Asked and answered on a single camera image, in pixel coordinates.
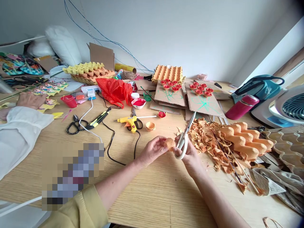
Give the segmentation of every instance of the electric fan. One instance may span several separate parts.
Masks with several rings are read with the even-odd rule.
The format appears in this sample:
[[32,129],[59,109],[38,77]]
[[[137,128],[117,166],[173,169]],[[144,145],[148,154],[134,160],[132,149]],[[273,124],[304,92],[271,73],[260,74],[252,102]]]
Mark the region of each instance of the electric fan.
[[304,124],[304,84],[289,90],[281,89],[276,96],[255,108],[251,115],[273,128]]

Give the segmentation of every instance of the blue wire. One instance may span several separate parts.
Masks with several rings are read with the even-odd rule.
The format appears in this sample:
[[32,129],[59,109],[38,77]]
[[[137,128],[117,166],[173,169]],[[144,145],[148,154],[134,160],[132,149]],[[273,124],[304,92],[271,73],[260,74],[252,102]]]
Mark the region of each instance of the blue wire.
[[[82,15],[82,13],[74,6],[74,4],[69,0],[69,2],[72,4],[72,6],[81,14],[81,16],[91,25],[91,26],[93,26],[92,24],[91,24],[91,22],[89,22],[83,15]],[[64,5],[65,5],[65,10],[66,10],[66,13],[67,13],[67,15],[69,16],[69,18],[82,30],[82,31],[84,31],[85,33],[87,33],[91,38],[93,38],[93,39],[95,39],[100,45],[101,45],[101,43],[98,41],[98,40],[100,40],[100,39],[97,39],[96,37],[94,37],[94,36],[92,36],[91,34],[89,34],[88,32],[86,32],[83,28],[81,28],[74,20],[73,20],[73,18],[72,18],[72,16],[71,16],[71,14],[70,14],[70,11],[69,11],[69,9],[68,9],[68,7],[67,7],[67,4],[66,4],[66,0],[64,0]],[[141,64],[133,55],[132,55],[132,53],[130,52],[130,50],[129,49],[127,49],[124,45],[122,45],[122,44],[120,44],[120,43],[118,43],[118,42],[114,42],[114,41],[111,41],[110,39],[108,39],[107,37],[105,37],[103,34],[101,34],[104,38],[106,38],[107,39],[107,41],[105,41],[105,40],[100,40],[100,41],[104,41],[104,42],[112,42],[112,43],[114,43],[114,44],[116,44],[116,45],[118,45],[118,46],[120,46],[125,52],[127,52],[129,55],[131,55],[132,57],[133,57],[133,59],[134,59],[134,61],[135,61],[135,63],[136,63],[136,61],[139,63],[139,64]],[[142,69],[140,69],[140,67],[139,67],[139,70],[142,70],[142,71],[150,71],[150,72],[154,72],[154,71],[151,71],[151,70],[149,70],[146,66],[144,66],[143,64],[141,64],[143,67],[145,67],[147,70],[142,70]]]

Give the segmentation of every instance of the black scissors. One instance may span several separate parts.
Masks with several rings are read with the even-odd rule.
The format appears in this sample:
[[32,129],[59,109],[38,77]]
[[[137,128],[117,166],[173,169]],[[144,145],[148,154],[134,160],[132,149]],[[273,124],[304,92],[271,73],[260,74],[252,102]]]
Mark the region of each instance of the black scissors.
[[[132,108],[132,116],[131,117],[133,117],[133,116],[136,116],[136,112],[135,112],[135,108],[134,107]],[[136,121],[134,121],[134,124],[135,124],[135,126],[136,126],[137,129],[142,129],[142,127],[143,127],[143,123],[142,123],[142,121],[140,119],[136,119]],[[129,131],[131,131],[132,128],[131,128],[131,126],[128,126],[127,129]]]
[[[83,128],[80,129],[81,126],[80,126],[80,124],[79,124],[79,119],[78,119],[78,116],[77,116],[77,115],[74,115],[74,116],[73,116],[73,120],[74,120],[74,122],[71,122],[70,125],[69,125],[69,126],[67,127],[67,129],[66,129],[66,132],[67,132],[69,135],[75,135],[75,134],[77,134],[79,131],[84,130]],[[88,123],[87,121],[85,121],[85,120],[81,120],[81,124],[86,128],[87,125],[88,125],[89,123]],[[74,127],[76,128],[77,131],[76,131],[76,132],[70,132],[71,126],[74,126]]]

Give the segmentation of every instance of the white sleeve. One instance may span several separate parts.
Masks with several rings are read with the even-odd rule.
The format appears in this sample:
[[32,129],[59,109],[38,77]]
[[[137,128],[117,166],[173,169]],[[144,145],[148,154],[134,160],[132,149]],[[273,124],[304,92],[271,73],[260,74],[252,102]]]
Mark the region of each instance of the white sleeve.
[[32,151],[43,128],[54,120],[53,115],[28,107],[14,107],[7,123],[0,125],[0,180]]

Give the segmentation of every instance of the teal bag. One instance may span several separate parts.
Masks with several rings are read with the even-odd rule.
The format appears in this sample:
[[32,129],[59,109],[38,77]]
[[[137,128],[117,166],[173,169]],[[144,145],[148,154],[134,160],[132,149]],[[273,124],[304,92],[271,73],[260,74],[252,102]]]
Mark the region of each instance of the teal bag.
[[[272,81],[272,79],[280,79],[282,80],[282,83],[276,84]],[[280,92],[281,85],[284,84],[284,82],[284,79],[269,74],[255,76],[246,82],[241,88],[236,90],[231,96],[234,103],[236,103],[245,95],[253,95],[260,100],[258,103],[260,104],[263,101],[277,95]]]

